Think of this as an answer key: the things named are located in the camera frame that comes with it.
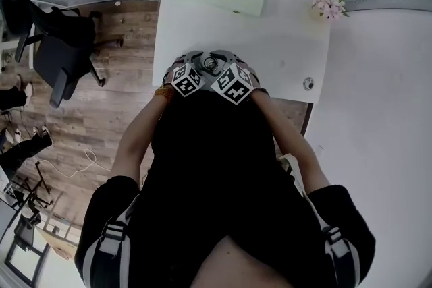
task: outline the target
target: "floor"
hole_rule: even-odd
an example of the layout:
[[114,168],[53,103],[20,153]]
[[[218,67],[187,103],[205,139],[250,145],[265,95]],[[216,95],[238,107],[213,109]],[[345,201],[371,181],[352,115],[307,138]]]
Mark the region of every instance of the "floor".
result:
[[[97,41],[122,37],[124,45],[103,49],[94,60],[100,77],[107,79],[103,88],[88,74],[79,81],[73,97],[63,101],[58,109],[49,106],[51,88],[28,69],[28,52],[19,64],[14,61],[14,51],[3,52],[6,68],[0,75],[0,88],[11,88],[15,74],[20,74],[24,81],[33,83],[34,96],[22,113],[11,112],[11,122],[2,117],[0,128],[17,126],[24,139],[29,139],[26,130],[31,133],[33,126],[46,125],[50,129],[54,145],[43,150],[37,159],[48,160],[69,176],[58,173],[47,162],[40,164],[47,184],[53,189],[50,198],[61,196],[55,214],[78,226],[84,220],[92,193],[109,174],[93,165],[70,177],[90,164],[84,149],[91,149],[97,155],[97,162],[109,169],[123,131],[151,100],[156,89],[151,82],[158,10],[159,2],[148,0],[122,1],[120,6],[106,2],[80,7],[83,16],[90,11],[103,13],[97,24]],[[300,129],[307,104],[278,99],[275,102]],[[34,166],[37,159],[28,159],[18,171],[20,176],[30,178],[30,185],[38,178]],[[141,166],[142,178],[152,160],[149,149]]]

